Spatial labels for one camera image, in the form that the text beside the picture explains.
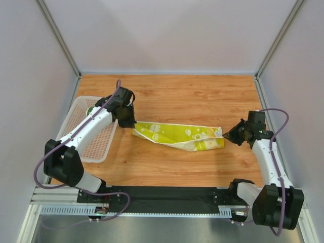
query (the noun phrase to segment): metal frame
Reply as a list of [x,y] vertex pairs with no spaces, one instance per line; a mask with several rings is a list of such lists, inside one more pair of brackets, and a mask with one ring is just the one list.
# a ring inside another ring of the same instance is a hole
[[47,24],[49,25],[55,39],[57,40],[59,46],[61,47],[66,59],[68,60],[69,64],[71,65],[71,68],[73,69],[75,75],[80,78],[81,76],[81,72],[80,70],[78,69],[69,49],[67,48],[64,40],[63,40],[63,37],[59,31],[59,29],[57,28],[55,22],[54,22],[54,19],[46,5],[46,3],[44,2],[44,0],[35,0],[35,2],[37,3],[41,13],[43,14]]
[[263,73],[264,69],[266,68],[269,60],[271,59],[272,55],[276,51],[278,45],[280,44],[280,42],[284,38],[285,34],[289,30],[290,26],[292,25],[294,19],[296,18],[297,14],[300,12],[301,7],[304,5],[305,2],[306,2],[306,0],[297,0],[296,1],[295,5],[293,6],[292,10],[290,11],[287,19],[285,20],[281,30],[279,31],[277,37],[274,39],[274,42],[273,42],[270,50],[268,51],[267,55],[265,56],[259,70],[255,74],[256,78],[260,78],[260,76],[262,75],[262,73]]
[[[53,20],[50,12],[48,10],[46,3],[44,2],[44,0],[35,0],[35,2],[39,6],[46,22],[48,23],[49,27],[52,30],[53,35],[55,36],[59,46],[61,47],[64,55],[66,56],[69,64],[71,65],[71,68],[73,69],[73,71],[75,72],[75,74],[78,78],[77,84],[76,84],[76,87],[75,87],[75,90],[73,93],[73,97],[71,99],[71,103],[70,103],[70,106],[71,106],[71,104],[73,103],[73,100],[76,97],[82,74],[81,74],[80,70],[78,69],[71,53],[69,52],[61,34],[60,34],[60,31],[58,30],[58,28],[55,24],[55,21]],[[305,3],[305,0],[296,0],[294,7],[292,8],[285,23],[283,24],[281,30],[279,31],[277,37],[275,38],[271,48],[269,49],[267,55],[264,58],[260,68],[255,73],[255,85],[256,85],[256,88],[257,88],[257,91],[259,94],[259,98],[260,98],[260,102],[261,102],[261,105],[263,108],[267,108],[268,106],[267,106],[267,101],[264,96],[264,91],[263,91],[262,83],[261,83],[262,73],[264,72],[272,55],[277,50],[277,47],[279,46],[279,44],[285,37],[285,34],[289,30],[290,26],[292,25],[297,14],[300,12],[304,3]],[[267,113],[267,119],[266,119],[267,124],[271,130],[275,131],[275,127],[274,127],[273,122],[270,117],[271,116],[269,115],[269,113]],[[286,161],[285,155],[280,152],[280,149],[279,149],[278,153],[279,153],[280,159],[283,161],[283,165],[284,165],[284,163]],[[31,199],[31,202],[30,202],[30,205],[29,205],[25,220],[23,222],[17,242],[31,242],[32,237],[34,235],[36,225],[37,225],[39,215],[46,214],[46,213],[42,212],[42,205],[44,205],[45,207],[47,207],[49,209],[51,207],[52,208],[53,207],[68,207],[70,209],[71,208],[73,209],[73,208],[77,208],[77,207],[93,208],[95,206],[102,206],[102,204],[100,204],[100,205],[98,205],[98,204],[84,204],[83,205],[82,204],[81,205],[76,202],[77,194],[78,194],[78,189],[75,189],[75,188],[63,187],[63,188],[59,188],[56,190],[50,190],[50,191],[44,191],[41,188],[35,188],[34,195]],[[234,207],[233,206],[219,206],[219,207],[223,208],[223,209],[230,207],[231,210],[234,210],[234,211],[244,210],[244,208],[242,208],[242,206],[236,206],[236,207],[235,206]],[[304,242],[315,242],[315,243],[319,242],[318,237],[317,237],[316,232],[313,227],[312,220],[309,215],[309,210],[308,210],[307,204],[304,205],[304,207],[301,211],[298,225],[299,225],[299,231],[300,231],[301,237],[303,238]]]

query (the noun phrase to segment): yellow towel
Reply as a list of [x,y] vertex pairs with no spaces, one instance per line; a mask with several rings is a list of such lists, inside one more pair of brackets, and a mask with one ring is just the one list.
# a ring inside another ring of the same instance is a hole
[[222,129],[214,127],[138,121],[132,133],[153,143],[187,151],[202,151],[225,146]]

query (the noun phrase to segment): wooden table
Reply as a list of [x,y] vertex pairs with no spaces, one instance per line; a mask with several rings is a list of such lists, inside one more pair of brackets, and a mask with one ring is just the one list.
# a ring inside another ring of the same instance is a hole
[[[84,75],[77,95],[106,97],[118,78],[136,95],[139,121],[222,127],[225,133],[261,108],[253,77],[243,75]],[[138,138],[130,129],[117,128],[104,162],[83,165],[108,185],[227,187],[234,178],[263,185],[247,143],[187,152]]]

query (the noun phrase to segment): metal floor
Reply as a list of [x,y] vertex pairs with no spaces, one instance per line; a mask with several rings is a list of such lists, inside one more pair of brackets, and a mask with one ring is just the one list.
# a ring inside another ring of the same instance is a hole
[[[84,219],[85,216],[46,216],[44,224],[49,227],[62,227]],[[238,226],[225,219],[118,217],[107,222],[89,222],[63,230],[46,230],[38,225],[32,242],[298,243],[303,240],[297,229],[283,230],[280,237],[275,237],[269,227],[254,223]]]

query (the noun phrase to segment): basket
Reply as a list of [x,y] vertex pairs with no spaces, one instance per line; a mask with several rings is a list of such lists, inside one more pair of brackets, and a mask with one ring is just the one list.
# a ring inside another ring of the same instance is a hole
[[[56,140],[59,140],[80,124],[87,117],[87,109],[95,106],[99,99],[101,99],[101,97],[77,97],[64,120]],[[116,127],[117,122],[113,122],[106,126],[105,129],[103,129],[86,147],[83,154],[80,156],[81,161],[87,163],[103,162],[107,157]]]

